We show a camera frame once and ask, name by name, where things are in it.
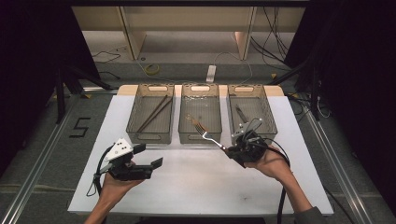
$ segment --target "floor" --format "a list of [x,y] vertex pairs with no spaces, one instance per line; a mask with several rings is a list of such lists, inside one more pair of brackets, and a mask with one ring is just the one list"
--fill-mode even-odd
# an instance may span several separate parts
[[[262,55],[252,46],[249,48],[247,60],[240,61],[237,57],[237,46],[232,33],[150,32],[137,61],[129,59],[125,40],[120,32],[84,32],[84,35],[92,55],[97,54],[93,58],[101,72],[102,80],[113,86],[139,82],[180,81],[182,79],[205,82],[207,68],[210,64],[217,66],[215,82],[220,84],[231,81],[268,83],[274,75],[281,76],[286,72],[285,69],[288,69],[287,66],[276,60],[265,58],[264,61]],[[263,43],[267,35],[253,34],[259,43]],[[293,34],[282,34],[281,36],[285,45],[288,46],[292,41]],[[269,40],[266,47],[276,56],[281,57],[273,38]],[[142,72],[141,65],[150,63],[160,66],[158,75],[148,77]],[[281,84],[285,93],[295,93],[293,88],[295,78]],[[66,94],[66,109],[69,119],[64,121],[64,126],[60,128],[55,124],[57,119],[56,98],[51,98],[47,106],[43,108],[35,130],[26,139],[25,149],[18,153],[1,177],[0,217],[6,215],[7,209],[15,202],[21,188],[26,185],[26,182],[29,182],[26,180],[32,175],[36,175],[34,188],[21,204],[21,213],[17,215],[18,223],[82,223],[86,218],[68,213],[67,207],[73,197],[85,162],[90,156],[108,104],[116,92],[98,91],[97,87],[88,81],[82,80],[81,83],[90,91],[83,96]],[[307,97],[304,92],[299,92],[298,96],[305,99]],[[312,119],[309,112],[305,113],[305,108],[295,101],[290,101],[290,104],[296,114],[296,119],[322,184],[329,190],[328,196],[334,209],[334,215],[327,218],[328,222],[351,223],[347,217],[351,216],[354,223],[396,223],[395,216],[361,167],[359,160],[354,157],[353,151],[338,126],[337,118],[334,116],[325,118],[329,111],[323,108],[323,115],[317,122]],[[81,130],[74,129],[79,118],[88,118],[82,119],[80,125],[89,127],[89,129],[83,138],[71,138],[70,135],[81,134]],[[317,127],[321,127],[323,132],[315,131]],[[320,141],[318,134],[326,136],[328,142]],[[56,144],[49,145],[49,139],[55,140]],[[47,150],[49,153],[43,155],[42,152]],[[334,165],[331,162],[329,151],[335,153],[339,164]],[[44,161],[44,165],[41,169],[33,170],[38,159]],[[344,176],[340,177],[337,174],[340,169],[344,172]],[[367,213],[364,214],[368,216],[366,219],[357,216],[360,210],[357,210],[353,206],[353,202],[350,201],[351,197],[348,191],[350,189],[340,182],[340,180],[345,180],[345,176]],[[161,219],[159,222],[196,223],[197,220],[168,218]],[[213,218],[210,221],[213,223],[258,223],[258,221],[264,223],[262,219],[255,218]],[[276,218],[266,217],[265,221],[266,223],[276,223]],[[117,214],[110,215],[107,221],[107,223],[138,222],[159,223],[155,219],[144,218],[143,220],[140,217]],[[293,223],[293,218],[284,217],[283,223]]]

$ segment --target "sleeve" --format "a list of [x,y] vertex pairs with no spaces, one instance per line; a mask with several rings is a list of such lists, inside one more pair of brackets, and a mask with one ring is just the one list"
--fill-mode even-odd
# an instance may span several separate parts
[[313,207],[302,213],[294,214],[297,224],[327,224],[326,218],[317,207]]

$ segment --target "black cloth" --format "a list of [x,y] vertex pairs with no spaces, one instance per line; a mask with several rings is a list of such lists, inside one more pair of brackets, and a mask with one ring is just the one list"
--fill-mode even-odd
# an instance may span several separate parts
[[327,224],[326,218],[317,207],[313,207],[302,213],[294,214],[297,224]]

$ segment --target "person's right hand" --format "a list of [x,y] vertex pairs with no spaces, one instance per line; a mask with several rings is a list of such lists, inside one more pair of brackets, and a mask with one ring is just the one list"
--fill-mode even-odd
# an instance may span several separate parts
[[[279,150],[279,148],[272,145],[269,145],[268,147],[273,148],[274,150]],[[256,168],[263,174],[275,178],[278,181],[292,175],[291,169],[283,157],[271,150],[266,150],[262,158],[258,161],[245,162],[244,164],[246,167]]]

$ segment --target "table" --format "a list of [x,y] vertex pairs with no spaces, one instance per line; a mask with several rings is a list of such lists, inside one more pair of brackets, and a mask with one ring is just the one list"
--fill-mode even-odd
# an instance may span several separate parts
[[[223,130],[220,142],[230,146],[227,86],[220,85],[219,89]],[[122,86],[119,95],[113,97],[68,208],[69,212],[91,212],[98,196],[87,197],[86,194],[101,155],[120,137],[130,142],[125,129],[135,90],[136,86]],[[279,87],[268,87],[266,92],[272,92],[268,100],[278,129],[275,140],[287,151],[292,171],[310,202],[323,215],[333,214],[287,97],[282,96]],[[241,168],[213,145],[183,146],[177,141],[180,94],[181,86],[176,85],[172,143],[161,147],[148,146],[146,151],[134,157],[137,164],[147,164],[163,157],[163,166],[153,172],[151,179],[130,190],[111,212],[141,217],[274,216],[282,190],[277,181],[257,170]],[[283,214],[293,214],[288,199]]]

